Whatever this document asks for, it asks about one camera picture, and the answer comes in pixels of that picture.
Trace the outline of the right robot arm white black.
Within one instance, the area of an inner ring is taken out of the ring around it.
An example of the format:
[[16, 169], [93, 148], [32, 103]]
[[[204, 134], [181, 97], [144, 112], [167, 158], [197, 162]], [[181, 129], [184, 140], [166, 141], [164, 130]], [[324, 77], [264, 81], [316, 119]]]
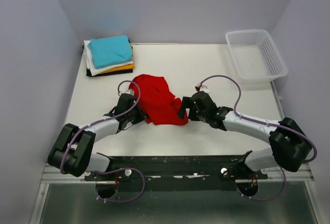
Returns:
[[186, 115], [191, 121], [242, 133], [268, 144], [266, 149], [247, 151], [227, 169], [235, 179], [247, 179], [257, 171], [277, 166], [296, 172], [312, 150], [312, 145], [294, 120], [284, 118], [271, 126], [264, 119], [243, 118], [230, 107], [218, 107], [204, 91], [196, 92], [191, 97], [184, 96], [177, 115], [180, 119]]

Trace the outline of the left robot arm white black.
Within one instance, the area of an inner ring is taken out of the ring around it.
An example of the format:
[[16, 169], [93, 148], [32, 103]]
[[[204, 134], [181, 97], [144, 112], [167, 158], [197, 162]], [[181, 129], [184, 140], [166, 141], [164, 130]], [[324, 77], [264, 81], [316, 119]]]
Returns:
[[100, 120], [82, 126], [65, 124], [49, 152], [47, 163], [63, 174], [79, 177], [85, 172], [96, 172], [103, 180], [111, 179], [114, 167], [110, 158], [93, 153], [93, 146], [123, 131], [128, 124], [135, 125], [146, 119], [137, 101], [134, 95], [123, 93], [117, 105]]

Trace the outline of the red t shirt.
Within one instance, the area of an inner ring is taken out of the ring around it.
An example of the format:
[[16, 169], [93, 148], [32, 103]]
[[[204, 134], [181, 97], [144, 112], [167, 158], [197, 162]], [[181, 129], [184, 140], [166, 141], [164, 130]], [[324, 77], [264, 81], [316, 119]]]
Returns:
[[184, 118], [179, 118], [177, 113], [182, 101], [170, 92], [164, 77], [142, 74], [133, 79], [129, 88], [138, 97], [138, 89], [141, 96], [138, 105], [147, 115], [146, 122], [154, 125], [184, 126], [188, 123], [188, 117], [184, 112]]

